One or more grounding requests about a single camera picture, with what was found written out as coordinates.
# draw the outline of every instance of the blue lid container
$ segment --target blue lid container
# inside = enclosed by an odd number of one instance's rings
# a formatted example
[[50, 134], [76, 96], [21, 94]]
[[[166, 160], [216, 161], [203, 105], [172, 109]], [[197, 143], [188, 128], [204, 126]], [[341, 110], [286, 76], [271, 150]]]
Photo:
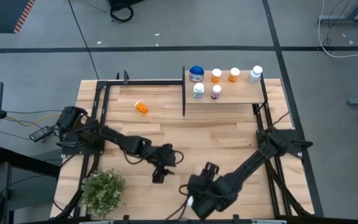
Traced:
[[193, 66], [189, 71], [190, 80], [200, 82], [204, 78], [204, 69], [198, 65]]

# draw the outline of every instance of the wooden board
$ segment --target wooden board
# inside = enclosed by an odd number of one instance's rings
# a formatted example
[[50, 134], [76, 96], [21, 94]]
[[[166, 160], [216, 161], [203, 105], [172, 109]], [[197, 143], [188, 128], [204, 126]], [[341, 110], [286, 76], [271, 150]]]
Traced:
[[[204, 97], [200, 99], [193, 98], [193, 88], [196, 84], [190, 80], [189, 71], [185, 72], [186, 81], [186, 104], [212, 104], [212, 103], [263, 103], [264, 96], [260, 82], [249, 84], [247, 77], [249, 70], [241, 70], [236, 82], [229, 81], [229, 70], [223, 70], [218, 83], [211, 81], [212, 71], [205, 71], [204, 78], [201, 81], [204, 84]], [[217, 100], [211, 98], [212, 87], [220, 85], [222, 92]]]
[[[281, 83], [280, 80], [265, 80], [265, 83], [272, 119], [276, 121], [288, 111]], [[76, 105], [88, 112], [92, 109], [95, 86], [96, 81], [82, 81], [78, 93]], [[134, 109], [137, 100], [149, 108], [147, 114], [141, 115]], [[155, 146], [172, 143], [176, 150], [185, 155], [181, 164], [170, 168], [175, 175], [167, 176], [163, 184], [153, 184], [152, 165], [146, 162], [135, 166], [128, 164], [119, 148], [107, 142], [99, 166], [105, 170], [119, 171], [127, 182], [127, 189], [122, 193], [125, 205], [106, 217], [111, 220], [122, 220], [123, 215], [130, 215], [130, 219], [163, 220], [185, 200], [185, 196], [178, 193], [179, 186], [186, 184], [191, 174], [200, 174], [206, 162], [219, 165], [219, 174], [224, 175], [236, 169], [257, 148], [257, 123], [251, 105], [188, 105], [186, 116], [183, 117], [180, 85], [112, 86], [106, 124], [123, 134], [149, 138]], [[284, 117], [276, 127], [291, 128], [290, 118]], [[55, 201], [61, 207], [68, 203], [78, 187], [82, 160], [83, 156], [75, 156], [60, 172]], [[289, 190], [307, 211], [313, 213], [301, 161], [287, 154], [282, 157], [282, 165]], [[280, 211], [283, 212], [279, 190], [277, 195]], [[59, 212], [53, 206], [51, 217]], [[213, 212], [208, 218], [231, 219], [233, 214], [239, 214], [241, 218], [273, 218], [264, 166], [245, 181], [234, 204], [224, 212]], [[190, 207], [183, 218], [197, 219]]]

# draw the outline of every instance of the white cable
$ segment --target white cable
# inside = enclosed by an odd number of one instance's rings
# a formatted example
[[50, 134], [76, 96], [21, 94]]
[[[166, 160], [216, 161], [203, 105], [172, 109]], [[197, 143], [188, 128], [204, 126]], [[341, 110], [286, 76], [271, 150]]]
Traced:
[[321, 48], [324, 50], [324, 52], [325, 52], [328, 56], [333, 57], [333, 58], [346, 58], [346, 57], [355, 57], [355, 56], [358, 56], [358, 54], [355, 54], [355, 55], [345, 55], [345, 56], [335, 56], [335, 55], [332, 55], [332, 54], [328, 53], [327, 50], [323, 47], [323, 44], [321, 43], [321, 38], [320, 38], [320, 24], [321, 24], [321, 17], [323, 16], [323, 13], [324, 13], [324, 4], [325, 4], [325, 0], [323, 0], [323, 8], [321, 9], [320, 17], [318, 18], [318, 30], [317, 30], [317, 33], [318, 33], [318, 41], [320, 42]]

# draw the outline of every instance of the white bottle cap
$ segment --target white bottle cap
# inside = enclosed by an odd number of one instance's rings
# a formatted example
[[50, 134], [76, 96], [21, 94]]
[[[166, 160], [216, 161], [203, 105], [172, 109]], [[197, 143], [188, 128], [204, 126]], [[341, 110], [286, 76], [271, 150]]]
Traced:
[[202, 83], [196, 83], [194, 85], [194, 89], [197, 90], [197, 91], [203, 91], [204, 90], [204, 84]]
[[220, 85], [215, 85], [212, 87], [212, 91], [214, 93], [220, 93], [222, 91], [222, 87]]
[[230, 69], [230, 74], [240, 75], [240, 70], [238, 68], [232, 68], [232, 69]]
[[138, 103], [140, 103], [140, 101], [136, 102], [135, 105], [134, 105], [134, 107], [136, 107], [136, 105], [137, 105]]
[[215, 68], [214, 70], [212, 70], [212, 75], [215, 77], [220, 77], [222, 75], [222, 71], [218, 68]]
[[257, 65], [257, 66], [255, 66], [255, 67], [253, 68], [253, 71], [254, 71], [255, 73], [257, 73], [257, 74], [261, 74], [262, 71], [263, 71], [263, 69], [262, 69], [261, 66]]

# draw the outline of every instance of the gray floor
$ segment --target gray floor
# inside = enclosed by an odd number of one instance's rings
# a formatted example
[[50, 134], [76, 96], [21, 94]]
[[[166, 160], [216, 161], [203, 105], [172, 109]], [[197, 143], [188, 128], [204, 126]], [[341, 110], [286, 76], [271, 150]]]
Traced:
[[[105, 0], [88, 1], [107, 9]], [[318, 45], [316, 20], [321, 1], [268, 2], [281, 46]], [[326, 0], [325, 14], [337, 2]], [[72, 3], [90, 47], [272, 46], [264, 7], [259, 0], [145, 0], [134, 6], [135, 17], [125, 24], [112, 23], [106, 13], [89, 7], [84, 0]], [[344, 4], [334, 13], [339, 14]], [[321, 33], [326, 31], [327, 27], [322, 26]], [[350, 40], [358, 45], [358, 25], [334, 27], [331, 39], [331, 45], [349, 46]], [[37, 0], [19, 34], [0, 34], [0, 48], [84, 46], [64, 0]], [[336, 55], [356, 53], [334, 52]], [[259, 64], [265, 77], [281, 77], [275, 52], [98, 52], [92, 55], [100, 78], [115, 78], [123, 69], [131, 78], [178, 78], [182, 66], [194, 64], [205, 69], [233, 66], [250, 69]], [[321, 52], [284, 52], [283, 55], [306, 138], [314, 142], [310, 155], [324, 214], [358, 218], [358, 106], [346, 103], [349, 96], [358, 96], [358, 57], [335, 59]], [[62, 109], [75, 103], [80, 80], [94, 78], [86, 53], [0, 54], [5, 110]], [[14, 115], [32, 121], [39, 118], [39, 115]], [[55, 120], [51, 118], [42, 124], [53, 124]], [[3, 121], [1, 130], [27, 136], [36, 129]], [[30, 156], [57, 149], [53, 139], [32, 144], [2, 134], [0, 145]], [[44, 220], [51, 206], [48, 201], [19, 210], [16, 222]]]

